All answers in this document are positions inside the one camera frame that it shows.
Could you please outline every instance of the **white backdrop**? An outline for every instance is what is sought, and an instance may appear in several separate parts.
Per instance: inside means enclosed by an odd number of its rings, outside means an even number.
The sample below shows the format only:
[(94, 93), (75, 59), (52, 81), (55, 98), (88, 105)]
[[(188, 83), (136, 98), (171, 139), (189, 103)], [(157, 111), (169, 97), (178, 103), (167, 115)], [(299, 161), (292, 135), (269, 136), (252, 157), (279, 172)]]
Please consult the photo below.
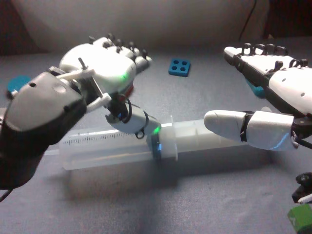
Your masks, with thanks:
[[(238, 40), (253, 0), (12, 0), (41, 48), (67, 50), (108, 32), (139, 47)], [(269, 0), (258, 0), (242, 37), (260, 38)]]

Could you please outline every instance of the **syringe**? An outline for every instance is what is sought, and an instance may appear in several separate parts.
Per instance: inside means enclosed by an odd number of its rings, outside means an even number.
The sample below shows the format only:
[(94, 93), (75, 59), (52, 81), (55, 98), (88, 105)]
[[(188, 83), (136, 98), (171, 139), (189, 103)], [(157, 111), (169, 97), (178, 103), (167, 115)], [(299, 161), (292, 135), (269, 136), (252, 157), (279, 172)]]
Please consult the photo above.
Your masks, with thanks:
[(59, 144), (66, 170), (174, 157), (178, 153), (225, 148), (244, 143), (209, 131), (202, 119), (164, 123), (144, 139), (103, 128), (70, 131)]

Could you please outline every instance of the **table surface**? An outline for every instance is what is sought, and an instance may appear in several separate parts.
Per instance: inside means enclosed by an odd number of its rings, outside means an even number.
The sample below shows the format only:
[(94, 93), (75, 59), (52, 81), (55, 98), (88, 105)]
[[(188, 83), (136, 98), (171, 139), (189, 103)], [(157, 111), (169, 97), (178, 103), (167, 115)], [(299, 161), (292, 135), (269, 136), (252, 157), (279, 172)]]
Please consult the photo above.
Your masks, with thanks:
[[(312, 38), (279, 39), (296, 59), (312, 60)], [(158, 119), (202, 119), (209, 110), (274, 109), (258, 99), (223, 58), (224, 46), (151, 51), (153, 65), (137, 76), (131, 101)], [(57, 66), (61, 54), (0, 57), (0, 106), (6, 84)], [(172, 58), (189, 59), (189, 77), (168, 74)], [(105, 110), (74, 128), (107, 126)], [(153, 161), (66, 171), (59, 156), (45, 156), (34, 177), (0, 204), (0, 233), (227, 233), (293, 234), (295, 176), (311, 171), (311, 151), (268, 152), (250, 146)]]

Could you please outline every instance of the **black robotic forearm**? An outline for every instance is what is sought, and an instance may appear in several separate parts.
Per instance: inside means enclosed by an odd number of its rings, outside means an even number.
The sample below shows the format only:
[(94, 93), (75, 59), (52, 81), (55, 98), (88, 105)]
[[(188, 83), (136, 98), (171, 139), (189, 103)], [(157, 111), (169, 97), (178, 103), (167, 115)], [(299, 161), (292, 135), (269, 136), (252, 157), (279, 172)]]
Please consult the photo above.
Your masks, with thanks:
[(85, 98), (43, 72), (11, 101), (0, 132), (0, 189), (22, 186), (49, 145), (59, 142), (86, 112)]

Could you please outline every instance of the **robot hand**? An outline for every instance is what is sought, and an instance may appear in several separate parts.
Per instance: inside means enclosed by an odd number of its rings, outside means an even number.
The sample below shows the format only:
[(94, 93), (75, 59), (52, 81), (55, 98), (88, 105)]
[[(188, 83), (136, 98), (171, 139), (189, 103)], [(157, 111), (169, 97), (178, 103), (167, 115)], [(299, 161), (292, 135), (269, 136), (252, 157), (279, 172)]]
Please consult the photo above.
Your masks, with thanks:
[(116, 45), (113, 41), (109, 35), (74, 47), (59, 68), (51, 67), (14, 95), (0, 126), (1, 190), (28, 182), (49, 145), (101, 106), (110, 111), (107, 120), (113, 127), (138, 138), (160, 127), (128, 99), (136, 74), (148, 68), (151, 59), (133, 43), (126, 48), (120, 40)]
[(244, 44), (226, 47), (225, 60), (254, 86), (261, 86), (265, 98), (282, 114), (256, 111), (209, 111), (205, 126), (214, 133), (267, 150), (292, 150), (312, 134), (312, 69), (306, 60), (288, 56), (284, 47), (272, 44)]

